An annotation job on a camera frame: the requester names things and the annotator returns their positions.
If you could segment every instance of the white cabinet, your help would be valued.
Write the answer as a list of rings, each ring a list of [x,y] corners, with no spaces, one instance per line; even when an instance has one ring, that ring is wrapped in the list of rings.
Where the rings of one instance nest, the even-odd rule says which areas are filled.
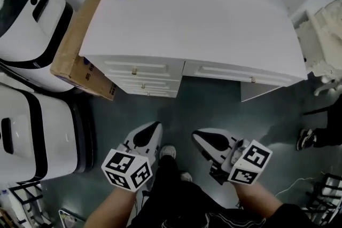
[[[86,54],[91,62],[106,76],[111,77],[147,77],[180,81],[184,61],[167,58],[107,56]]]
[[[193,61],[185,62],[183,75],[277,86],[288,86],[296,81],[291,76],[286,77],[279,73],[262,71],[250,67]]]
[[[176,97],[184,61],[167,58],[86,55],[122,90],[131,94]]]
[[[242,100],[307,78],[293,23],[332,0],[102,0],[80,55],[128,93],[182,75],[240,81]]]

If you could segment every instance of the person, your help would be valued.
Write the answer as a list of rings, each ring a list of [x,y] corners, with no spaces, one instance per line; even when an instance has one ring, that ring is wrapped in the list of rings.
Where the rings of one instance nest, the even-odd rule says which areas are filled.
[[[244,210],[225,209],[194,184],[189,174],[179,173],[175,158],[173,146],[161,149],[150,197],[130,228],[316,227],[298,206],[283,204],[259,183],[234,184]],[[126,227],[135,199],[136,193],[114,189],[84,228]]]
[[[340,95],[331,106],[306,113],[305,115],[328,111],[328,124],[327,128],[316,128],[314,130],[302,129],[297,139],[297,151],[301,151],[309,147],[320,148],[324,146],[342,145],[342,136],[339,131],[341,108],[342,95]]]

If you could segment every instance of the white robot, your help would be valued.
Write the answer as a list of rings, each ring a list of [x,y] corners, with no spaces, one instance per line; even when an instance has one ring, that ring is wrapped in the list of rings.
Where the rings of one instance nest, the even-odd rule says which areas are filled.
[[[160,122],[150,122],[128,134],[123,144],[110,150],[102,164],[109,182],[136,192],[152,177],[162,137]],[[192,133],[202,155],[213,162],[210,175],[221,185],[231,181],[252,185],[265,169],[272,151],[246,139],[237,140],[222,129],[206,128]]]
[[[108,181],[136,192],[152,177],[151,166],[160,147],[162,125],[150,122],[131,131],[123,144],[110,150],[102,164]]]
[[[254,184],[272,156],[272,151],[257,141],[237,140],[223,129],[196,130],[192,140],[202,155],[213,162],[209,174],[221,185],[227,181]]]
[[[0,84],[0,183],[32,183],[91,170],[91,112]]]

